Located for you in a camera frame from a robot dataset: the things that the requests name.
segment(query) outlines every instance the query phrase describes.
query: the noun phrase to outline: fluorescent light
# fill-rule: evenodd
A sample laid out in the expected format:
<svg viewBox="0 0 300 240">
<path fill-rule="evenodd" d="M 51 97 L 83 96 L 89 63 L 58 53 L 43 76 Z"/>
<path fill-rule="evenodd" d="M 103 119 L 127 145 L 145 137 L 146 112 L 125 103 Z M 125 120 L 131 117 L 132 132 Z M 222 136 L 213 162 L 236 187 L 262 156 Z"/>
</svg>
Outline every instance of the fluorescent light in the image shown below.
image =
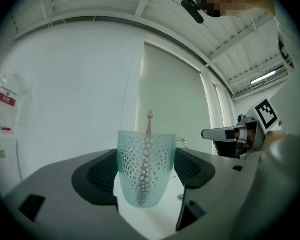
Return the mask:
<svg viewBox="0 0 300 240">
<path fill-rule="evenodd" d="M 266 79 L 266 78 L 268 78 L 268 77 L 273 76 L 275 73 L 276 73 L 276 71 L 272 71 L 272 72 L 270 72 L 270 73 L 268 73 L 268 74 L 265 74 L 265 75 L 263 75 L 263 76 L 260 76 L 260 77 L 258 77 L 258 78 L 256 78 L 256 79 L 252 80 L 252 81 L 251 81 L 251 84 L 253 85 L 253 84 L 255 84 L 255 83 L 258 83 L 258 82 L 260 82 L 260 81 L 263 80 L 263 79 Z"/>
</svg>

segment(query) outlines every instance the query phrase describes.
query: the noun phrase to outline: teal glass cup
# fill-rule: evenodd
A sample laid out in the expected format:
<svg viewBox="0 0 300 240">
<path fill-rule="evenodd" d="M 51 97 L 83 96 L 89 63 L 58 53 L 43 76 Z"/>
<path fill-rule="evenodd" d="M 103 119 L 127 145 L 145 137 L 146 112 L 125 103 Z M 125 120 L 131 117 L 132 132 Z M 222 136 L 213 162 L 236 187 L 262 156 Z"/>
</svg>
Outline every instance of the teal glass cup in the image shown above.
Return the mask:
<svg viewBox="0 0 300 240">
<path fill-rule="evenodd" d="M 119 131 L 118 170 L 129 204 L 150 208 L 160 202 L 174 167 L 176 145 L 176 135 Z"/>
</svg>

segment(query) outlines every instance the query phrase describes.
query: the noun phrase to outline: textured glass cup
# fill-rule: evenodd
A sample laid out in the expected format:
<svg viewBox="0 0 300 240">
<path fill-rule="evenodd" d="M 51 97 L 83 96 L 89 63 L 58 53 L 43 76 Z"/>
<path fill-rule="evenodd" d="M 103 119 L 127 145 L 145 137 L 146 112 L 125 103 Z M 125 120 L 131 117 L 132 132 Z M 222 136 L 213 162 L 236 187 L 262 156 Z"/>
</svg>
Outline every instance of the textured glass cup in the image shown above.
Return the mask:
<svg viewBox="0 0 300 240">
<path fill-rule="evenodd" d="M 176 135 L 119 131 L 118 170 L 129 204 L 149 208 L 160 202 L 174 167 L 176 144 Z"/>
</svg>

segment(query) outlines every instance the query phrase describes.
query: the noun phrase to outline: white ceiling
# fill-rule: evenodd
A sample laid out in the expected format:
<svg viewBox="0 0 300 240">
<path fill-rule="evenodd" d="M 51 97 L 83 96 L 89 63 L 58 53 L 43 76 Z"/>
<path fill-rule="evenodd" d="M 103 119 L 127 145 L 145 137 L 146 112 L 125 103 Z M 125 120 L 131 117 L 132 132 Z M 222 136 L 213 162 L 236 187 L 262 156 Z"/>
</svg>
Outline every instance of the white ceiling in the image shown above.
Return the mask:
<svg viewBox="0 0 300 240">
<path fill-rule="evenodd" d="M 112 17 L 149 26 L 173 37 L 207 62 L 234 98 L 249 96 L 261 86 L 264 89 L 287 78 L 288 72 L 283 70 L 272 81 L 250 85 L 251 79 L 283 67 L 273 17 L 253 9 L 231 17 L 203 14 L 204 24 L 197 24 L 181 1 L 20 0 L 11 10 L 11 19 L 16 39 L 48 24 L 77 17 Z"/>
</svg>

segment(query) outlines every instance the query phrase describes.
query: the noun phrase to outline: red label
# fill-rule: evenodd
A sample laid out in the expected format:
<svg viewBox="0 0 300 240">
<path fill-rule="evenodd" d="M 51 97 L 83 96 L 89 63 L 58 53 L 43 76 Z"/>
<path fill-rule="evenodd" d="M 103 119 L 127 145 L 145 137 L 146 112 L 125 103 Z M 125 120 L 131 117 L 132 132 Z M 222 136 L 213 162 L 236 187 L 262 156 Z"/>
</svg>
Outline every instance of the red label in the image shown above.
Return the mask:
<svg viewBox="0 0 300 240">
<path fill-rule="evenodd" d="M 0 92 L 0 101 L 7 103 L 8 105 L 14 107 L 16 105 L 16 100 L 14 98 L 8 97 Z"/>
</svg>

